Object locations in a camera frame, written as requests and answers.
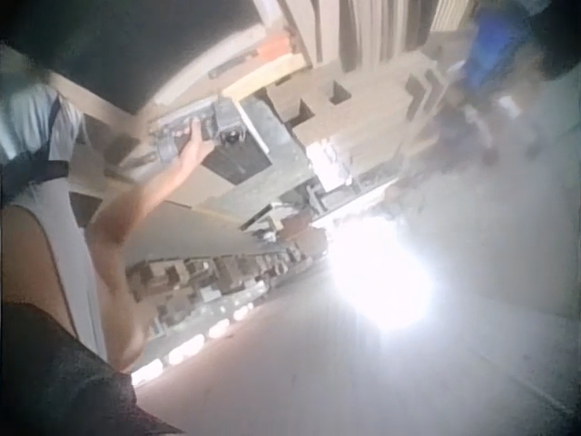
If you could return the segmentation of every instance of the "stacked lumber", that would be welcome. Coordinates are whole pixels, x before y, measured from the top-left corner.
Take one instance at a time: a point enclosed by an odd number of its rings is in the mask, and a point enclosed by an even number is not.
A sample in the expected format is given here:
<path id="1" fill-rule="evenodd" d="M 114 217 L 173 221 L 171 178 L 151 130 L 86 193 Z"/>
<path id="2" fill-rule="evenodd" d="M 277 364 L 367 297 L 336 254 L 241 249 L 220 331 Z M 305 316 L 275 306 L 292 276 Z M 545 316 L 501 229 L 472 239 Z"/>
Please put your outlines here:
<path id="1" fill-rule="evenodd" d="M 412 145 L 446 88 L 436 62 L 416 51 L 374 70 L 344 74 L 330 64 L 303 71 L 267 87 L 267 95 L 305 148 L 331 143 L 358 175 Z"/>
<path id="2" fill-rule="evenodd" d="M 349 70 L 373 69 L 423 45 L 436 2 L 281 0 L 313 68 L 341 58 Z"/>

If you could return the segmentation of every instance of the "concrete floor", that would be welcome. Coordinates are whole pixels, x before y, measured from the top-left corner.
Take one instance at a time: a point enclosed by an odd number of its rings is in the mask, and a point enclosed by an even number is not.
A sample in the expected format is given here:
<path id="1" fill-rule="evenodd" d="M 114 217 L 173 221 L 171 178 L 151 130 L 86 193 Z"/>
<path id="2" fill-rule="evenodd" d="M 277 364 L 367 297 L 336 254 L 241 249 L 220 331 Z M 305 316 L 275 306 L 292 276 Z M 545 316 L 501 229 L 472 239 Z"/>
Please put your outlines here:
<path id="1" fill-rule="evenodd" d="M 423 321 L 380 332 L 320 267 L 140 389 L 140 404 L 196 435 L 566 434 L 581 133 L 563 134 L 573 105 L 544 107 L 534 162 L 512 124 L 497 133 L 497 167 L 438 175 L 407 197 L 404 239 L 436 284 Z"/>
<path id="2" fill-rule="evenodd" d="M 467 296 L 381 333 L 309 272 L 138 396 L 195 435 L 565 434 L 576 332 Z"/>

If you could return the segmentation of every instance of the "wooden block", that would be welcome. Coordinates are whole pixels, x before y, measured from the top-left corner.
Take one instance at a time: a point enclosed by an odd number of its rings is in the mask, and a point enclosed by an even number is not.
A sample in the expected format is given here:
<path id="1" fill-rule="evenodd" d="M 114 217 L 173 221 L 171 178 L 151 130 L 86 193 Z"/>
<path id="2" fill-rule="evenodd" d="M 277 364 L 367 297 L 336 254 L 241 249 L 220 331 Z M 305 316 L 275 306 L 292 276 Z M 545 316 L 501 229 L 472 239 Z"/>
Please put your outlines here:
<path id="1" fill-rule="evenodd" d="M 379 119 L 389 123 L 391 118 L 398 120 L 405 117 L 410 103 L 411 97 L 401 86 L 384 81 L 359 90 L 349 100 L 297 125 L 293 132 L 304 146 L 323 139 L 336 144 L 335 139 L 343 132 L 364 127 Z"/>
<path id="2" fill-rule="evenodd" d="M 310 0 L 283 0 L 283 5 L 288 10 L 287 17 L 299 32 L 305 55 L 311 64 L 317 64 L 317 23 L 312 2 Z"/>
<path id="3" fill-rule="evenodd" d="M 340 75 L 340 63 L 333 62 L 321 68 L 296 73 L 286 82 L 268 86 L 266 92 L 276 113 L 287 123 L 299 114 L 303 95 L 329 87 L 334 78 Z"/>
<path id="4" fill-rule="evenodd" d="M 340 0 L 319 0 L 320 61 L 339 59 Z"/>

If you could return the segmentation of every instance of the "wooden board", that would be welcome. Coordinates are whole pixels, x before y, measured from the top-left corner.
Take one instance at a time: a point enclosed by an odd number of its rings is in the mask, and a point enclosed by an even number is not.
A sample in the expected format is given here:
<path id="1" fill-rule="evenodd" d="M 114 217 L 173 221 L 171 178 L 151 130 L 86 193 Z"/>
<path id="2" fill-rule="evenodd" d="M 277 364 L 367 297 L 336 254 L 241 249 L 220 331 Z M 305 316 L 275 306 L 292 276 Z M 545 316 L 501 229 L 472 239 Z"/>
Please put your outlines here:
<path id="1" fill-rule="evenodd" d="M 406 51 L 406 40 L 408 35 L 408 0 L 393 0 L 394 14 L 393 25 L 393 57 L 397 57 Z"/>
<path id="2" fill-rule="evenodd" d="M 266 88 L 274 110 L 286 123 L 299 114 L 300 99 L 318 88 L 329 88 L 336 77 L 341 76 L 339 62 L 334 62 L 314 70 L 296 73 L 288 81 Z"/>
<path id="3" fill-rule="evenodd" d="M 340 0 L 319 0 L 320 60 L 329 64 L 339 59 Z"/>
<path id="4" fill-rule="evenodd" d="M 317 23 L 315 11 L 310 0 L 282 0 L 287 9 L 287 18 L 299 32 L 305 55 L 311 64 L 317 64 Z"/>
<path id="5" fill-rule="evenodd" d="M 285 54 L 278 59 L 261 65 L 235 83 L 224 88 L 222 95 L 228 96 L 238 102 L 254 94 L 259 89 L 273 84 L 283 77 L 296 73 L 306 66 L 307 61 L 302 54 Z"/>
<path id="6" fill-rule="evenodd" d="M 399 84 L 384 80 L 353 92 L 349 100 L 297 125 L 293 132 L 304 146 L 322 139 L 335 144 L 334 138 L 345 131 L 379 119 L 389 124 L 405 118 L 410 102 L 410 95 Z"/>
<path id="7" fill-rule="evenodd" d="M 254 5 L 265 27 L 271 28 L 284 19 L 281 6 L 272 0 L 254 0 Z"/>

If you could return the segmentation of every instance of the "backpack strap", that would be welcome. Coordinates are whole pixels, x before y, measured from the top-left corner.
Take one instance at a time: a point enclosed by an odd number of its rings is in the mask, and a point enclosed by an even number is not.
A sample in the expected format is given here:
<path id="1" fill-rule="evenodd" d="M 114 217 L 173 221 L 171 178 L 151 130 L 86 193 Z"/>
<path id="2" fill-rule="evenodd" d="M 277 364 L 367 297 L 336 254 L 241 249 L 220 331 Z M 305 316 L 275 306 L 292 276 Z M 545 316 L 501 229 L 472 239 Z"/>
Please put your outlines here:
<path id="1" fill-rule="evenodd" d="M 2 167 L 2 198 L 4 208 L 30 183 L 44 183 L 54 179 L 66 178 L 69 174 L 67 161 L 49 161 L 53 127 L 61 110 L 59 98 L 54 100 L 48 115 L 48 139 L 34 153 L 25 151 Z"/>

